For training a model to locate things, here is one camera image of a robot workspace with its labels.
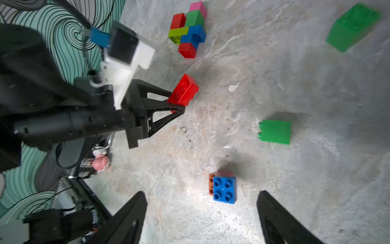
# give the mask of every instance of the stacked lego bricks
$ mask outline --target stacked lego bricks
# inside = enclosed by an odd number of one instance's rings
[[[236,177],[226,170],[209,174],[209,195],[214,201],[234,204],[237,200]]]
[[[183,13],[173,16],[168,37],[179,45],[179,53],[186,59],[195,58],[199,43],[206,39],[203,29],[206,16],[202,1],[191,4],[187,18]]]

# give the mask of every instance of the pink lego brick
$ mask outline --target pink lego brick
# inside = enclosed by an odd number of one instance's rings
[[[207,17],[207,10],[204,7],[202,1],[199,1],[199,2],[191,4],[189,12],[195,11],[195,10],[200,10],[200,12],[202,13],[203,18],[206,19],[206,17]]]

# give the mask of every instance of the pink figurine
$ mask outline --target pink figurine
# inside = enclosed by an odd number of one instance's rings
[[[107,157],[106,149],[96,149],[92,152],[95,160],[92,162],[92,167],[97,171],[104,171],[110,166],[110,159]]]

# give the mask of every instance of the red lego brick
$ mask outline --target red lego brick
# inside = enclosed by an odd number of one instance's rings
[[[183,13],[175,14],[173,16],[171,27],[169,29],[172,30],[172,29],[184,27],[184,25],[186,24],[186,20],[187,18]]]
[[[199,91],[199,87],[195,80],[188,74],[184,74],[179,84],[173,90],[171,96],[167,102],[187,106],[188,103],[194,98],[195,93]]]
[[[196,55],[196,48],[191,43],[180,43],[178,51],[186,59],[194,59]]]

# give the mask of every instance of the marble floor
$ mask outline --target marble floor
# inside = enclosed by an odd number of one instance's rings
[[[168,38],[194,0],[127,0],[121,22],[156,47],[135,75],[200,91],[186,113],[139,147],[116,133],[112,167],[88,180],[114,214],[137,191],[148,201],[140,243],[263,243],[256,209],[269,191],[325,243],[390,239],[390,2],[345,53],[325,42],[352,0],[207,0],[195,59]],[[257,138],[262,119],[292,121],[290,145]],[[234,205],[213,201],[208,174],[237,176]]]

